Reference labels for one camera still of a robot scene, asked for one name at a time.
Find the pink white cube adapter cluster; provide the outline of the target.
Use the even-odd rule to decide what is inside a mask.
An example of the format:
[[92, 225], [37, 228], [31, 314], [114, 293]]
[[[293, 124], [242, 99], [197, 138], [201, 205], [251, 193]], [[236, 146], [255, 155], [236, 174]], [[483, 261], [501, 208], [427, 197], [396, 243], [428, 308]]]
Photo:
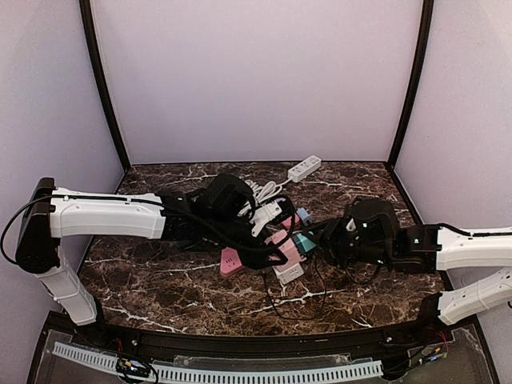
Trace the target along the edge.
[[294, 241], [288, 238], [287, 241], [278, 248], [287, 258], [287, 263], [279, 266], [273, 266], [276, 277], [281, 284], [285, 285], [304, 275], [301, 262], [305, 260], [300, 255]]

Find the pink triangular power strip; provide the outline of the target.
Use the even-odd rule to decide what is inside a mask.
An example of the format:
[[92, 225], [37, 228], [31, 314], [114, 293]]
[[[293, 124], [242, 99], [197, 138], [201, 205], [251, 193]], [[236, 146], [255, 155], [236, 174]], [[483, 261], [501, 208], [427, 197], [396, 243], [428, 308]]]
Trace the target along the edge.
[[228, 278], [244, 269], [244, 265], [238, 252], [231, 248], [225, 248], [221, 252], [220, 274]]

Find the teal charger plug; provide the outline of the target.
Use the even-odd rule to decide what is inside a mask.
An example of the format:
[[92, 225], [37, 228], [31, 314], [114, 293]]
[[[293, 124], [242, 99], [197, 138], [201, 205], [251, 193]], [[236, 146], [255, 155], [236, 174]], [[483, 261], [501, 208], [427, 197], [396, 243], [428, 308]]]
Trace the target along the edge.
[[311, 241], [303, 234], [296, 234], [293, 236], [292, 240], [300, 255], [308, 254], [317, 246], [313, 241]]

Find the white power strip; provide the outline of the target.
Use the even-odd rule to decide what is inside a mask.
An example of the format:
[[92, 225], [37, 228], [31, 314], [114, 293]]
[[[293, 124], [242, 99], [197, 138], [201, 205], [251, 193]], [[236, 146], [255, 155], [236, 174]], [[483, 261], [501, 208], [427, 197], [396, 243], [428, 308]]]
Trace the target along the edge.
[[322, 160], [316, 156], [311, 155], [308, 158], [302, 160], [300, 163], [292, 166], [288, 169], [288, 179], [292, 182], [300, 182], [316, 170], [318, 170], [322, 165]]

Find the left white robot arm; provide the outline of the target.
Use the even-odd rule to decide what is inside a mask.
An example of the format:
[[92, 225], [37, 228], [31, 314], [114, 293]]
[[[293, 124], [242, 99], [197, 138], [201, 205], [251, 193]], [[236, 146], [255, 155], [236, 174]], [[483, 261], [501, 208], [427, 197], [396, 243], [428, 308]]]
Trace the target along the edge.
[[42, 178], [31, 199], [12, 217], [20, 220], [15, 255], [6, 260], [34, 275], [76, 326], [101, 323], [102, 308], [70, 267], [65, 237], [129, 236], [169, 242], [207, 240], [238, 252], [252, 270], [281, 266], [288, 258], [269, 241], [266, 225], [291, 214], [292, 201], [276, 195], [261, 204], [241, 179], [220, 174], [188, 193], [91, 194], [56, 187]]

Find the light blue charger plug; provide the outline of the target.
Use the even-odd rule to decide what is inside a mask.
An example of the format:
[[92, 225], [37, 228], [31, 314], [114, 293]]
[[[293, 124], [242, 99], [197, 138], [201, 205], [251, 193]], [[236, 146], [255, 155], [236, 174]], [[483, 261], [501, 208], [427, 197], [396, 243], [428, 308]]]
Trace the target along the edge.
[[310, 226], [313, 223], [313, 219], [308, 210], [305, 208], [299, 208], [297, 210], [297, 216], [300, 218], [304, 226]]

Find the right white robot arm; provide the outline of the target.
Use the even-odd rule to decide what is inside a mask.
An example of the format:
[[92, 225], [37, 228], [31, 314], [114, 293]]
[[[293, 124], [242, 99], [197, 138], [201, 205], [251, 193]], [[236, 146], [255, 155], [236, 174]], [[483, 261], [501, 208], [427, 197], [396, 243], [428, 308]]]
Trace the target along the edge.
[[460, 230], [448, 224], [393, 229], [372, 222], [329, 220], [316, 243], [328, 263], [373, 264], [404, 274], [495, 267], [497, 272], [468, 286], [424, 298], [420, 316], [451, 326], [511, 300], [511, 230]]

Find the pink charger plug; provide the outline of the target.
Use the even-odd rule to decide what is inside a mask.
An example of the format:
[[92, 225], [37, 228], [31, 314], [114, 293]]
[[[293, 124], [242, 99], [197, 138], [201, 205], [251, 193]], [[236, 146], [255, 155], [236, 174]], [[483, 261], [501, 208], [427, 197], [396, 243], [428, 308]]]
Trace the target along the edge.
[[282, 222], [282, 225], [285, 229], [289, 230], [291, 227], [299, 228], [301, 225], [301, 219], [297, 213], [294, 213], [292, 216], [288, 217]]

